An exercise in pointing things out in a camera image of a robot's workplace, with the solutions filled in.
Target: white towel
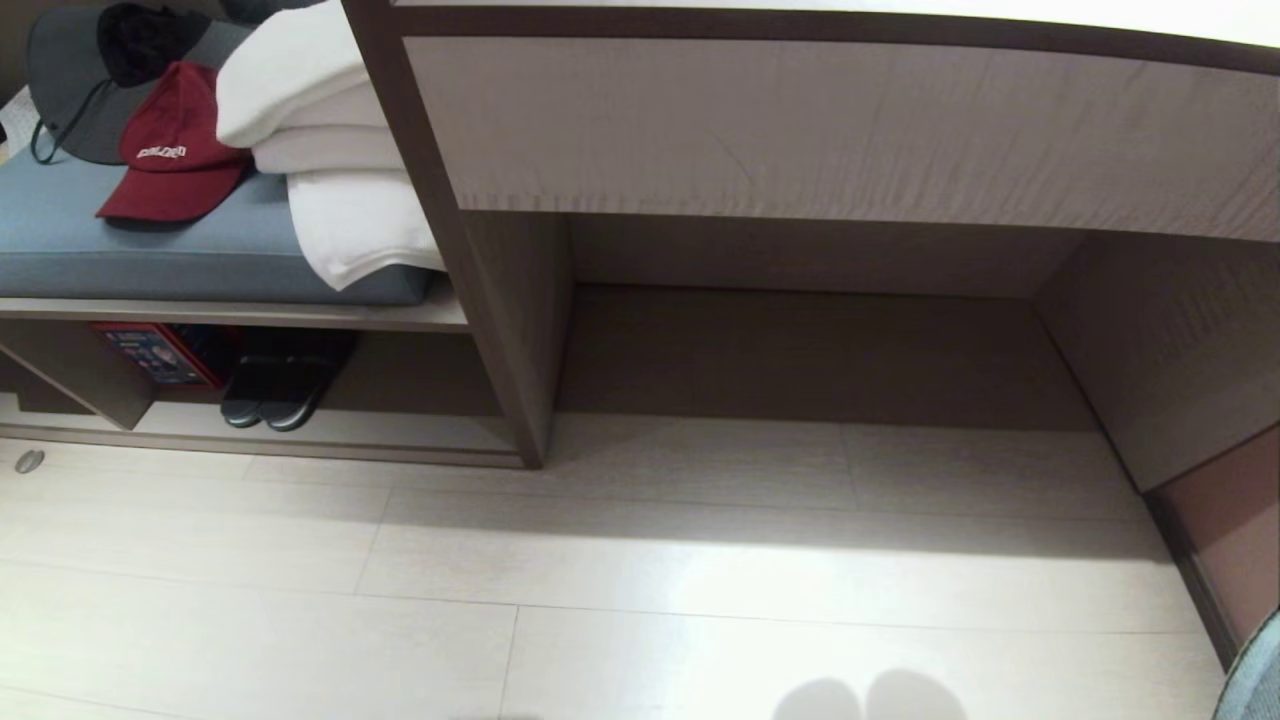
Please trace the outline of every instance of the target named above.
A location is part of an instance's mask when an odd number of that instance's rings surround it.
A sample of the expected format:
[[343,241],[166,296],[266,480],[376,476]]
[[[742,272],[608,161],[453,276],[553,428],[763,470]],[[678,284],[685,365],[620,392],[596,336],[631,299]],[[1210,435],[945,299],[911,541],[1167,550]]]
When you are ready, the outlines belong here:
[[276,131],[253,146],[253,160],[264,173],[404,169],[389,129],[352,126]]
[[444,270],[408,176],[401,170],[319,170],[288,179],[302,255],[334,290],[388,265]]
[[378,95],[370,83],[343,90],[333,97],[325,97],[306,108],[293,110],[280,120],[279,129],[305,128],[312,126],[362,126],[372,128],[387,127],[387,115],[378,104]]
[[367,82],[342,3],[282,10],[218,72],[218,140],[252,147],[298,108]]

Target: wall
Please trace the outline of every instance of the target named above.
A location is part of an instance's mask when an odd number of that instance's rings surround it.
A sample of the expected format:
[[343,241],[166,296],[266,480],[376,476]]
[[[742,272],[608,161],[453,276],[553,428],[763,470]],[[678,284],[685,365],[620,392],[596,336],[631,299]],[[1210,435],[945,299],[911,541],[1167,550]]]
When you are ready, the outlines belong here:
[[1236,647],[1280,605],[1280,427],[1157,491]]
[[[109,5],[109,0],[4,0],[0,3],[0,104],[27,82],[27,29],[41,13],[63,5]],[[170,0],[174,9],[189,8],[221,17],[218,0]]]
[[1280,418],[1280,245],[1089,233],[1036,305],[1144,491]]

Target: floor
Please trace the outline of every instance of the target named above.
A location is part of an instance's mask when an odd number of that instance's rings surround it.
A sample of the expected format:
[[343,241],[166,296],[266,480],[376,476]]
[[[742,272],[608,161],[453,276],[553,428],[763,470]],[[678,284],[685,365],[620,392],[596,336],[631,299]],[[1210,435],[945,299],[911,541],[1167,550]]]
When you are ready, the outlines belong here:
[[1208,720],[1092,432],[564,415],[539,474],[0,441],[5,720]]

